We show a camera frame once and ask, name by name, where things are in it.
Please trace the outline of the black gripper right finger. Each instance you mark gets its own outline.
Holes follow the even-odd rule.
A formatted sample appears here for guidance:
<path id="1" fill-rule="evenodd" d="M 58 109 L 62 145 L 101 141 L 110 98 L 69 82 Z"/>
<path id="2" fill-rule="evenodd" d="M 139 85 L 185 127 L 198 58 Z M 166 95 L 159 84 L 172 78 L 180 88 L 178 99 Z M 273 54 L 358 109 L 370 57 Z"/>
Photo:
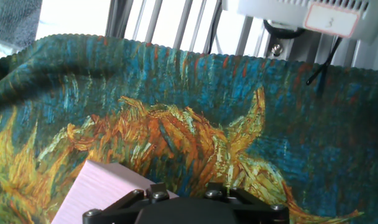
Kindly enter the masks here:
<path id="1" fill-rule="evenodd" d="M 222 183 L 210 182 L 203 198 L 226 205 L 236 219 L 236 223 L 290 223 L 288 207 L 281 203 L 273 203 L 269 205 L 240 187 L 229 189 Z"/>

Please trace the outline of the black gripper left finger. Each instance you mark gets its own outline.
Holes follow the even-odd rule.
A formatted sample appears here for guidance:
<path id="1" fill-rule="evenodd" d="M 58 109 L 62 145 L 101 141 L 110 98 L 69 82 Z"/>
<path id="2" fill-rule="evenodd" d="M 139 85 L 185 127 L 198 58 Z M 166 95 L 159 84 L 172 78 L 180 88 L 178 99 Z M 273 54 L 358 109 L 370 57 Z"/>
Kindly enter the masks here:
<path id="1" fill-rule="evenodd" d="M 104 209 L 92 208 L 82 214 L 83 224 L 164 223 L 167 212 L 149 211 L 153 205 L 176 199 L 165 183 L 151 184 L 147 189 L 134 189 Z"/>

